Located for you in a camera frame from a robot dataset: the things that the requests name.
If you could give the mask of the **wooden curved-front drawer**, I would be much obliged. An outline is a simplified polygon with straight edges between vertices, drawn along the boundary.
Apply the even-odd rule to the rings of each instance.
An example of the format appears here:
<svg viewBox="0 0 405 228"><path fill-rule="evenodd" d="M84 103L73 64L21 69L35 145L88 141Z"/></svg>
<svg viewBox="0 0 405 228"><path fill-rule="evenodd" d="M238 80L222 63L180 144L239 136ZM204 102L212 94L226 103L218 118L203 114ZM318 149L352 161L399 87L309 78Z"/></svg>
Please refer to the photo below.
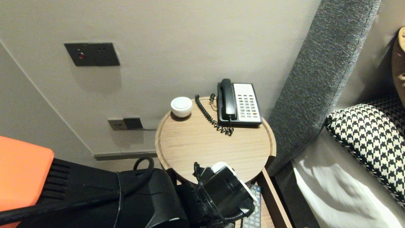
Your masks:
<svg viewBox="0 0 405 228"><path fill-rule="evenodd" d="M265 168L253 183L261 187L260 228L293 228L282 199Z"/></svg>

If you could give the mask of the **dark wall switch panel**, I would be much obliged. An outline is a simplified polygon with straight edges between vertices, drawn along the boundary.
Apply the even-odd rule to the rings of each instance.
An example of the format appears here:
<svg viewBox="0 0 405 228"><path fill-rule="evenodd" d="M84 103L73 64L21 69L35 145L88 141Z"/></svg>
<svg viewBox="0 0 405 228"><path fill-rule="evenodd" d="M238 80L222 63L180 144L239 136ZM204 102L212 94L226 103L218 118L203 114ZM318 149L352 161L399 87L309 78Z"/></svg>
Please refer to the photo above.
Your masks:
<svg viewBox="0 0 405 228"><path fill-rule="evenodd" d="M113 43L65 43L64 46L75 66L120 66Z"/></svg>

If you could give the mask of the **grey fabric headboard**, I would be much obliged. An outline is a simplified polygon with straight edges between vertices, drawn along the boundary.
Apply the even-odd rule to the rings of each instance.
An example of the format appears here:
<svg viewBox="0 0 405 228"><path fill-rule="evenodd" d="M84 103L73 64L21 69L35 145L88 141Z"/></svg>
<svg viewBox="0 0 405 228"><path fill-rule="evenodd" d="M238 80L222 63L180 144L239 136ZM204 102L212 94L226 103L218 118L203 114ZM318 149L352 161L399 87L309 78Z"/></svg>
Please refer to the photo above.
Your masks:
<svg viewBox="0 0 405 228"><path fill-rule="evenodd" d="M370 32L382 0L320 0L307 36L270 113L276 175L322 129Z"/></svg>

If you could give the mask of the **black white houndstooth pillow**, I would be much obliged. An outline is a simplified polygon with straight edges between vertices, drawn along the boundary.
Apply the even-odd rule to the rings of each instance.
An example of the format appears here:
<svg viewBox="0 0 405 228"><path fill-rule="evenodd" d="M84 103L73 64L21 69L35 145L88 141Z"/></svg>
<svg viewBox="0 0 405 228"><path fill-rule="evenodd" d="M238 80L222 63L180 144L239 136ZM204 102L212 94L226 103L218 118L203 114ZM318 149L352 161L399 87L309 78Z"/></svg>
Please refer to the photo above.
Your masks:
<svg viewBox="0 0 405 228"><path fill-rule="evenodd" d="M405 108L397 95L335 110L325 129L405 210Z"/></svg>

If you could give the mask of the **white bedding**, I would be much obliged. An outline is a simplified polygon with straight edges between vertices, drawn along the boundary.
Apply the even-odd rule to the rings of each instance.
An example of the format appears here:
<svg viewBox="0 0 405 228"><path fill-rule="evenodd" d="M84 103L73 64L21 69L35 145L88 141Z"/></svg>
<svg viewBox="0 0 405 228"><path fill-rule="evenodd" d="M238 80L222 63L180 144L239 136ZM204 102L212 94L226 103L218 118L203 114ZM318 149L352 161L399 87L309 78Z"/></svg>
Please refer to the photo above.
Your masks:
<svg viewBox="0 0 405 228"><path fill-rule="evenodd" d="M292 166L321 228L405 228L405 209L326 129Z"/></svg>

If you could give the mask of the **dark grey bed base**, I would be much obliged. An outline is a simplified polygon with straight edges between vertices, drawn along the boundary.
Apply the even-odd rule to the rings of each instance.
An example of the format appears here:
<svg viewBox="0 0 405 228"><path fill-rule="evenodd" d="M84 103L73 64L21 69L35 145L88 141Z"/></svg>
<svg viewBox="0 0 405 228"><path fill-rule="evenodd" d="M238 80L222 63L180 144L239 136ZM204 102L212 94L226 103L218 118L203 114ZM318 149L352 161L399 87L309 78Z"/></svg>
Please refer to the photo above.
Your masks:
<svg viewBox="0 0 405 228"><path fill-rule="evenodd" d="M273 177L288 219L293 228L320 228L311 208L298 187L292 163L287 163Z"/></svg>

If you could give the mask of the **grey wall socket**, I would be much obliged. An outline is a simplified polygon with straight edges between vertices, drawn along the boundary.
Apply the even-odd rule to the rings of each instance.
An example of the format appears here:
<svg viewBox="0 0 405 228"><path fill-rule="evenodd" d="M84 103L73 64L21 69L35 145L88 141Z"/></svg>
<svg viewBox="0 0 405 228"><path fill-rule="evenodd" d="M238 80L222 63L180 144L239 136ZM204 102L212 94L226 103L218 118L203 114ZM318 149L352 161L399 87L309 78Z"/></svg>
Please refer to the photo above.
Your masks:
<svg viewBox="0 0 405 228"><path fill-rule="evenodd" d="M109 118L107 119L110 127L113 131L126 131L128 130L127 125L123 118Z"/></svg>

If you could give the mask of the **black and white desk telephone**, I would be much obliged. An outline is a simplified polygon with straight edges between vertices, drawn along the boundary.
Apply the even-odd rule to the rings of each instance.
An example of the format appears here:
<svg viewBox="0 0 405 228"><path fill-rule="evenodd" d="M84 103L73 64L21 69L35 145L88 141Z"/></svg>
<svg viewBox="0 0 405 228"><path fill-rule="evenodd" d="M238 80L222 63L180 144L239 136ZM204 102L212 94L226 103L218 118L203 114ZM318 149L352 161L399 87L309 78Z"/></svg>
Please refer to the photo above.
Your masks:
<svg viewBox="0 0 405 228"><path fill-rule="evenodd" d="M253 84L233 83L237 119L228 121L221 114L220 82L217 84L217 121L221 126L256 128L262 124L262 115Z"/></svg>

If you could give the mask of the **white round bowl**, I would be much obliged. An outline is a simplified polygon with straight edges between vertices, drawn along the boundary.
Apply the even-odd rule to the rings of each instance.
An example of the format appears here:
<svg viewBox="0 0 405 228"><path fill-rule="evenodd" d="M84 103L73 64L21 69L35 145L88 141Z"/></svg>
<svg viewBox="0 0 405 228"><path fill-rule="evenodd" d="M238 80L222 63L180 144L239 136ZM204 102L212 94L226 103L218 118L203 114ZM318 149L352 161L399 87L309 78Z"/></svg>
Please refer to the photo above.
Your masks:
<svg viewBox="0 0 405 228"><path fill-rule="evenodd" d="M171 111L178 118L191 115L193 102L188 97L176 97L171 101Z"/></svg>

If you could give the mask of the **round wooden side table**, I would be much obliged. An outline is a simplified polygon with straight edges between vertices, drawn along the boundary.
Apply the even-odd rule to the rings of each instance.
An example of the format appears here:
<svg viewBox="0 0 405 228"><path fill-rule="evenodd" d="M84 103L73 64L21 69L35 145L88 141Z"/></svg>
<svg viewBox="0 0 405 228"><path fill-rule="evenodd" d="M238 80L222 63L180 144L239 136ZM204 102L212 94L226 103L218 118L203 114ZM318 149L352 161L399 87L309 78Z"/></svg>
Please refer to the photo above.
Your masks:
<svg viewBox="0 0 405 228"><path fill-rule="evenodd" d="M226 162L247 183L275 159L275 136L266 121L258 128L235 128L228 136L207 121L195 102L192 105L187 118L178 118L169 111L156 131L159 161L176 180L197 183L194 162L203 168Z"/></svg>

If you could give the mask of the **black telephone handset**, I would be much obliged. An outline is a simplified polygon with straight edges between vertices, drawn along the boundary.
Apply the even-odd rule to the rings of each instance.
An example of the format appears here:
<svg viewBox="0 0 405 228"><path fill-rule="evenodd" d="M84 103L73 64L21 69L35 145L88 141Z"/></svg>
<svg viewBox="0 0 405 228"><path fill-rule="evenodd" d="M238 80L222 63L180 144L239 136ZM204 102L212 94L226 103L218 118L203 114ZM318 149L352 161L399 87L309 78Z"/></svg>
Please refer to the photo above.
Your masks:
<svg viewBox="0 0 405 228"><path fill-rule="evenodd" d="M223 79L220 82L221 92L221 114L222 118L228 121L234 121L237 119L235 94L233 85L230 79Z"/></svg>

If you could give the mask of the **beige upholstered headboard panel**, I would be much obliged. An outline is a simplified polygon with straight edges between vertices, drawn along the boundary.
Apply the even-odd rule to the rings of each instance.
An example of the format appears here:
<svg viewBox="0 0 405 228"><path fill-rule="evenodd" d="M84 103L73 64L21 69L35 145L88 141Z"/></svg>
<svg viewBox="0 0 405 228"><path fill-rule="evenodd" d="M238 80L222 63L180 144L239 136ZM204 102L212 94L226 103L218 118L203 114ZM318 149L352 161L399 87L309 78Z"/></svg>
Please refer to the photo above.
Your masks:
<svg viewBox="0 0 405 228"><path fill-rule="evenodd" d="M335 110L395 93L391 52L397 33L404 26L405 0L382 0Z"/></svg>

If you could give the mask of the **tan brown cushion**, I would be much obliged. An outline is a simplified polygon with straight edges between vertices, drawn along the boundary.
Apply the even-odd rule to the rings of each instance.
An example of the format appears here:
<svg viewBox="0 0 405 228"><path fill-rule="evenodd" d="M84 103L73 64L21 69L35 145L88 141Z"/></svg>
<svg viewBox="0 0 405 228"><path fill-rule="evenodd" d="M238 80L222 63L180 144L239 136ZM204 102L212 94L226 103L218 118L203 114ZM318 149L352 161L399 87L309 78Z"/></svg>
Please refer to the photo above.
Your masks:
<svg viewBox="0 0 405 228"><path fill-rule="evenodd" d="M391 70L396 92L405 108L405 26L399 29L392 46Z"/></svg>

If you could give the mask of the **grey brown baseboard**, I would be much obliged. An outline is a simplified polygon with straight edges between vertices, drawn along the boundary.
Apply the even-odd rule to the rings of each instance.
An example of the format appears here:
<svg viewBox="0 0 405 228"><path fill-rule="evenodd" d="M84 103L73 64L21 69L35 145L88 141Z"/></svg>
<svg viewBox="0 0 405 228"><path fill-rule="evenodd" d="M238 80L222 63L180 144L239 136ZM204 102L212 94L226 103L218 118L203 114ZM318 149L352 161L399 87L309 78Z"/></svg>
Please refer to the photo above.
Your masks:
<svg viewBox="0 0 405 228"><path fill-rule="evenodd" d="M125 153L110 153L110 154L95 154L94 159L97 161L110 161L110 160L120 160L120 159L138 159L140 157L158 157L155 150L148 151L135 151L135 152L125 152Z"/></svg>

